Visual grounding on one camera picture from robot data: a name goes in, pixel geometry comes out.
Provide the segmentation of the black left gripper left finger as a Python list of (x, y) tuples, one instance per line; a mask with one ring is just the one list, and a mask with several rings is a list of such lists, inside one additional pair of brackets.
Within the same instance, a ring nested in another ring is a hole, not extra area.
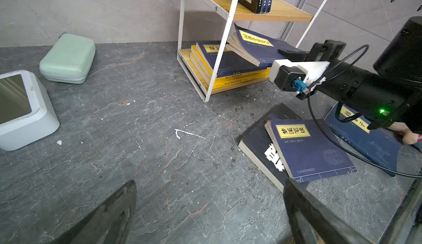
[(136, 214), (137, 188), (129, 180), (84, 219), (53, 240), (53, 244), (124, 244)]

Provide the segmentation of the yellow cartoon book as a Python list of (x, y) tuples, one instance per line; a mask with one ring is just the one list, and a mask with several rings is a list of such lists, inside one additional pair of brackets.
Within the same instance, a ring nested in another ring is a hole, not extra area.
[[(214, 42), (198, 42), (191, 46), (191, 61), (206, 83), (211, 81), (218, 49), (219, 46)], [(234, 83), (265, 78), (269, 72), (269, 68), (257, 67), (232, 50), (225, 48), (214, 86), (220, 88)]]

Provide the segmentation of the navy book with yellow label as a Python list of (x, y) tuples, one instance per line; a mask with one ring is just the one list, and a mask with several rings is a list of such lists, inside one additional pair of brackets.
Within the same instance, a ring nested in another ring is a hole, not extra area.
[(235, 33), (227, 39), (228, 49), (258, 67), (271, 67), (275, 60), (286, 59), (278, 49), (301, 51), (285, 41), (235, 26)]

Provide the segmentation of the blue book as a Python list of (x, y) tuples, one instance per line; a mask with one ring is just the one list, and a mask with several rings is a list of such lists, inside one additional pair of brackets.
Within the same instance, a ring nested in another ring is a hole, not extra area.
[(372, 163), (396, 171), (398, 153), (402, 144), (395, 139), (393, 133), (385, 129), (368, 130), (370, 121), (363, 116), (354, 121), (342, 123), (341, 119), (354, 116), (357, 112), (343, 105), (337, 119), (336, 108), (337, 106), (333, 106), (325, 117), (332, 132)]

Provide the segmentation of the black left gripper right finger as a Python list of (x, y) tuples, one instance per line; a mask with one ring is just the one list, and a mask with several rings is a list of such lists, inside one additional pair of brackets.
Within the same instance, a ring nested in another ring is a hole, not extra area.
[(371, 244), (294, 179), (284, 185), (283, 198), (296, 244)]

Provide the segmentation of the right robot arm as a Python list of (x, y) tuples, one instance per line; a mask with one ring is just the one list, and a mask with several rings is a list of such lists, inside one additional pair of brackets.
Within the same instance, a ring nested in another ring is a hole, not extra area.
[(371, 130), (404, 123), (422, 131), (422, 18), (411, 17), (374, 63), (374, 71), (340, 59), (345, 43), (326, 40), (310, 51), (280, 49), (270, 80), (301, 100), (315, 91), (370, 121)]

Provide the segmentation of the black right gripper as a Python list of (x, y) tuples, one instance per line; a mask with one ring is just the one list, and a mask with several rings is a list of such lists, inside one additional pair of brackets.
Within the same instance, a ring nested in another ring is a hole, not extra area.
[(303, 61), (329, 61), (337, 59), (346, 47), (346, 43), (338, 40), (328, 39), (324, 43), (314, 43), (308, 51), (289, 51), (278, 49), (286, 59), (291, 62)]

